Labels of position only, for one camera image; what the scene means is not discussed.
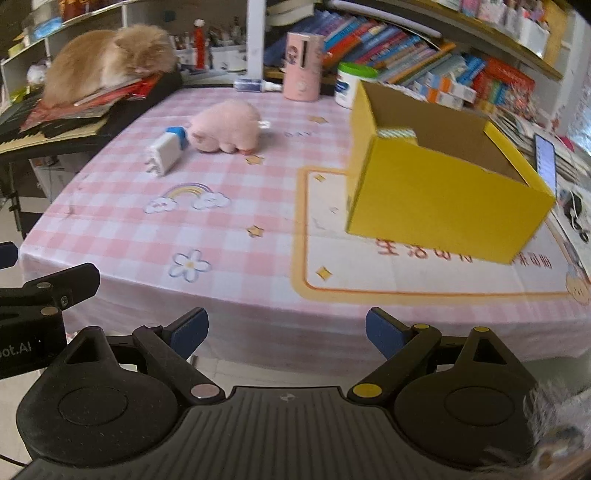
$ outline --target cloud print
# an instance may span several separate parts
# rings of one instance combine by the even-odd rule
[[[168,197],[159,197],[155,200],[152,200],[149,204],[146,205],[144,212],[146,213],[160,213],[160,212],[170,212],[177,207],[178,203]]]
[[[225,207],[230,204],[230,199],[221,193],[202,193],[193,202],[193,208],[196,210],[205,210],[207,208]]]

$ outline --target blue gripper pad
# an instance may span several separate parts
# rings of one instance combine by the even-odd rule
[[[209,319],[205,309],[193,309],[165,327],[162,340],[186,360],[206,339],[208,330]]]
[[[412,330],[380,308],[370,309],[365,317],[365,334],[386,358],[392,358],[412,337]]]

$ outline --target floor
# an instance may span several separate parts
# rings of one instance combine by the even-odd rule
[[[43,213],[47,205],[46,199],[21,198],[21,206],[28,212]],[[0,242],[4,241],[12,241],[17,245],[22,243],[21,235],[15,227],[14,217],[8,211],[8,205],[0,208]],[[20,287],[21,285],[18,264],[12,268],[0,270],[0,287]],[[282,372],[204,358],[198,359],[196,366],[220,385],[227,394],[232,391],[234,385],[269,387],[340,385],[346,392],[358,380]],[[579,392],[591,386],[591,353],[578,359],[561,358],[527,362],[525,366],[539,380],[561,378],[573,392]],[[37,378],[38,373],[31,372],[0,380],[0,454],[24,463],[30,461],[30,457],[18,434],[15,413],[23,395]],[[12,478],[18,471],[18,467],[0,460],[0,480]]]

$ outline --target lid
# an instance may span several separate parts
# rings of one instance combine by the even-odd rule
[[[367,65],[357,65],[356,63],[345,61],[339,63],[339,71],[367,79],[376,78],[378,76],[378,71],[372,67],[368,67]]]
[[[280,83],[265,82],[263,85],[264,85],[265,90],[267,92],[281,92],[281,91],[283,91],[283,85]]]

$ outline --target table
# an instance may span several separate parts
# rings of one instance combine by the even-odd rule
[[[227,98],[271,129],[256,155],[188,150],[161,179],[145,147]],[[102,284],[65,312],[69,331],[128,333],[196,306],[210,329],[198,354],[269,368],[359,376],[383,361],[365,337],[381,306],[445,335],[491,327],[522,360],[578,356],[590,294],[556,225],[514,265],[343,232],[348,111],[331,98],[180,90],[143,114],[66,187],[21,248],[26,280],[83,262]]]

